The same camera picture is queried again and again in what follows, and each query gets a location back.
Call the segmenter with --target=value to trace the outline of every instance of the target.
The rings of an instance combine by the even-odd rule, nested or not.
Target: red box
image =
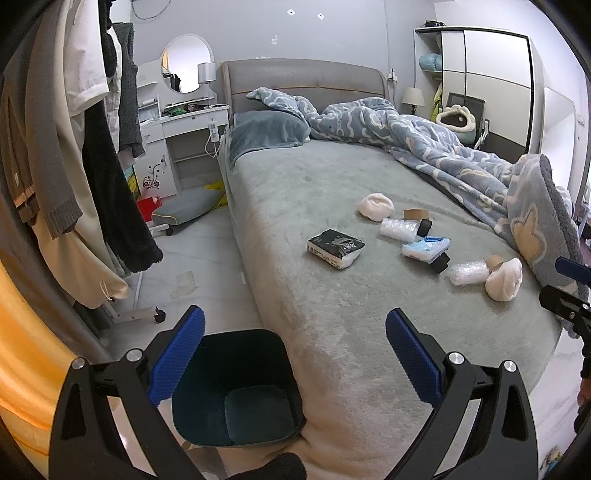
[[[152,212],[162,206],[160,197],[149,197],[143,200],[138,200],[138,208],[142,217],[146,222],[152,221]]]

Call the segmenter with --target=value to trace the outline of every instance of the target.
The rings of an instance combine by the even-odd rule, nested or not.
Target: brown packing tape
[[[405,220],[428,220],[429,210],[425,208],[409,208],[404,211]]]
[[[501,265],[504,262],[504,260],[499,257],[499,255],[493,255],[492,257],[489,257],[486,259],[486,266],[488,267],[488,270],[490,270],[491,272],[498,267],[499,265]]]

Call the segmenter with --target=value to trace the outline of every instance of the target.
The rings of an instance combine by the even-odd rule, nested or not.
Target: bedside lamp
[[[211,104],[211,92],[212,89],[209,87],[209,84],[214,82],[216,79],[216,64],[212,61],[208,61],[207,63],[200,63],[197,65],[197,78],[199,79],[199,83],[205,83],[209,88],[209,93],[207,94],[207,104]]]
[[[404,91],[402,102],[413,107],[413,115],[418,106],[425,106],[425,99],[423,98],[423,91],[420,88],[408,87]]]

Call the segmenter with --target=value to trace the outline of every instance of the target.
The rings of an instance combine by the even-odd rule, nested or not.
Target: lamp shade
[[[402,102],[406,105],[425,106],[423,91],[420,88],[408,87],[404,91]]]
[[[214,62],[200,63],[197,65],[199,83],[210,83],[216,79],[216,64]]]

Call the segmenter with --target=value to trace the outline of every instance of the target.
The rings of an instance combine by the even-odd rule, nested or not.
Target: blue pillow
[[[441,72],[443,70],[443,57],[439,53],[426,53],[418,59],[418,64],[428,72]]]
[[[230,169],[248,152],[267,148],[300,147],[308,139],[310,126],[300,118],[274,110],[234,115],[230,142]]]

